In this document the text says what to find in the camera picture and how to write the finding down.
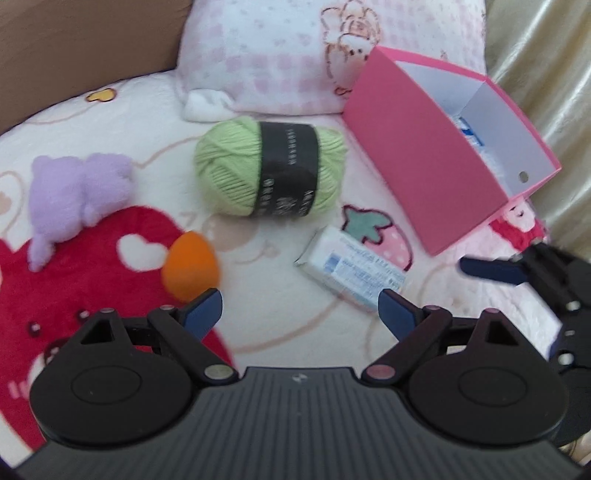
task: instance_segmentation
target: orange makeup sponge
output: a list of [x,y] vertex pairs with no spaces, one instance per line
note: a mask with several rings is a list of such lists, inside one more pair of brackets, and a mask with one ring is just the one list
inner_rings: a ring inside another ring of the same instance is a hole
[[220,267],[212,246],[203,235],[186,232],[168,250],[162,267],[162,284],[177,300],[194,300],[220,283]]

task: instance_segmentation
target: pink box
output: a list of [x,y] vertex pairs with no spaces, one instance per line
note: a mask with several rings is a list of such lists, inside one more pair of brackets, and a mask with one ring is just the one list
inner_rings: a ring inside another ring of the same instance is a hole
[[[450,120],[457,115],[486,145],[501,176]],[[528,197],[561,168],[490,78],[406,51],[373,50],[343,118],[431,255]]]

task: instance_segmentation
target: white heart pattern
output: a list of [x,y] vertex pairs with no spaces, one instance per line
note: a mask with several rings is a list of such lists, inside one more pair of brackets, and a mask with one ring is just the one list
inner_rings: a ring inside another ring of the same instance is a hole
[[147,272],[162,268],[168,249],[162,244],[151,244],[141,235],[125,235],[117,242],[121,263],[130,270]]

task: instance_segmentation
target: beige curtain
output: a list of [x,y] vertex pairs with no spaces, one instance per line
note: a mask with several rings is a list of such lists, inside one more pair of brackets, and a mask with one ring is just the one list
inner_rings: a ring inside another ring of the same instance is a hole
[[591,260],[591,0],[487,0],[489,75],[563,165],[532,201],[553,242]]

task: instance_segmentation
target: black yarn label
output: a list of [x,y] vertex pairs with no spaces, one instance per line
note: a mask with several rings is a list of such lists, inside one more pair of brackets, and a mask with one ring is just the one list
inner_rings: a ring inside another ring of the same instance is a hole
[[304,124],[260,126],[261,178],[252,215],[308,215],[318,184],[316,130]]

